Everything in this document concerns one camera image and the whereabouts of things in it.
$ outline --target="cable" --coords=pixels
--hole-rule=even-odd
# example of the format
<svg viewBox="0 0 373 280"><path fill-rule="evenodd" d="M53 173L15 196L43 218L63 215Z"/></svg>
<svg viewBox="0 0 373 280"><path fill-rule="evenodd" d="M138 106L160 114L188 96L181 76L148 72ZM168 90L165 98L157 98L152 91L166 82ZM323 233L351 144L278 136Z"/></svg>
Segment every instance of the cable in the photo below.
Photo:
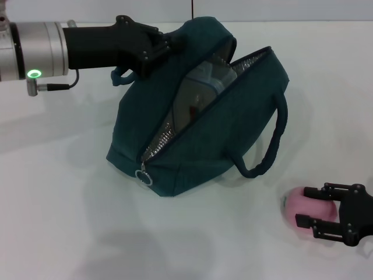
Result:
<svg viewBox="0 0 373 280"><path fill-rule="evenodd" d="M54 92L56 90L68 90L76 86L76 84L79 82L79 70L76 70L76 79L75 82L72 85L69 85L67 83L48 83L47 84L47 91Z"/></svg>
<svg viewBox="0 0 373 280"><path fill-rule="evenodd" d="M76 79L75 79L75 82L72 84L72 85L70 85L70 88L73 88L74 86L76 86L76 84L79 82L79 70L77 69L76 70Z"/></svg>

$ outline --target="silver insulated lining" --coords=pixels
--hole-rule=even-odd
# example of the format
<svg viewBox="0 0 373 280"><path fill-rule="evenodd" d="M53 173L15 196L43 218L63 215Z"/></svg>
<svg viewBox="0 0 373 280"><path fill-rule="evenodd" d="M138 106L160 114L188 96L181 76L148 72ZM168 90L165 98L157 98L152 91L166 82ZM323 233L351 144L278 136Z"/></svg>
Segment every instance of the silver insulated lining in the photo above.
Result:
<svg viewBox="0 0 373 280"><path fill-rule="evenodd" d="M237 76L240 76L243 72L246 71L246 69L251 67L265 53L266 52L261 52L260 54L254 57L241 61L239 64L232 67L232 69L236 71ZM208 59L209 62L213 62L213 60L215 60L215 63L218 65L226 64L223 59L219 58L216 55L213 55L210 59ZM166 119L163 121L162 126L160 127L157 134L151 141L150 145L146 148L144 154L141 157L141 161L146 162L147 160L151 159L154 155L161 151L176 136L176 134L177 133L175 132L173 126L172 114L171 112L169 112L167 114Z"/></svg>
<svg viewBox="0 0 373 280"><path fill-rule="evenodd" d="M260 57L262 57L266 52L261 52L260 54L241 61L239 64L232 67L233 70L237 73L237 76L240 76L247 68L251 67Z"/></svg>

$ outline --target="metal cylinder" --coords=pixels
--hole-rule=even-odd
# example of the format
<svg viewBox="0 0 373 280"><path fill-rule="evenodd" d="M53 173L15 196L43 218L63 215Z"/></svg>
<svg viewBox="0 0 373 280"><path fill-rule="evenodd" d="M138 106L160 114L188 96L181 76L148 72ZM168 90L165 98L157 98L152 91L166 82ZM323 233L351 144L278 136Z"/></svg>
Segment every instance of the metal cylinder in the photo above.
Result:
<svg viewBox="0 0 373 280"><path fill-rule="evenodd" d="M17 23L26 79L67 75L68 49L57 22Z"/></svg>
<svg viewBox="0 0 373 280"><path fill-rule="evenodd" d="M35 97L37 96L37 82L35 79L28 79L26 80L27 83L27 92L29 96Z"/></svg>

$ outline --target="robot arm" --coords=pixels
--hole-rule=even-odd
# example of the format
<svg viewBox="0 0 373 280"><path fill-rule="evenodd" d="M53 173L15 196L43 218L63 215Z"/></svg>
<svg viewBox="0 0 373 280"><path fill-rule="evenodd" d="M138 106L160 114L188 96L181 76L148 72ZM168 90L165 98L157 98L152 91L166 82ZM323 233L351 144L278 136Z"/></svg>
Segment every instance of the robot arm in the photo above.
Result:
<svg viewBox="0 0 373 280"><path fill-rule="evenodd" d="M117 67L147 78L185 41L158 28L117 16L108 27L69 28L58 22L13 23L0 1L0 81L27 79L29 95L37 90L65 90L69 85L39 85L37 78L67 75L69 69Z"/></svg>
<svg viewBox="0 0 373 280"><path fill-rule="evenodd" d="M373 235L373 197L367 193L365 186L325 183L321 190L305 187L304 196L316 200L340 201L339 223L295 215L297 226L312 228L314 238L357 246L362 238Z"/></svg>

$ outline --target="teal bag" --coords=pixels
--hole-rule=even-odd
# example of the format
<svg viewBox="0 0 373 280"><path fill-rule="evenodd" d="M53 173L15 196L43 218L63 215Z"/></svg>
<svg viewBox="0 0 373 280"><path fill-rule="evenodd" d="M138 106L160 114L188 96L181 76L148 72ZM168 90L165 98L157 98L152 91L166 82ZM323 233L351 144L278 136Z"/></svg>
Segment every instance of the teal bag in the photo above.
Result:
<svg viewBox="0 0 373 280"><path fill-rule="evenodd" d="M211 57L229 63L236 40L212 17L190 20L175 33L187 37L182 53L172 55L149 79L126 79L134 83L119 104L107 160L163 197L183 193L233 165L246 178L263 175L275 161L287 123L288 76L281 63L270 47L231 63L237 78L176 132L173 108L184 78ZM263 161L248 170L242 156L276 110Z"/></svg>

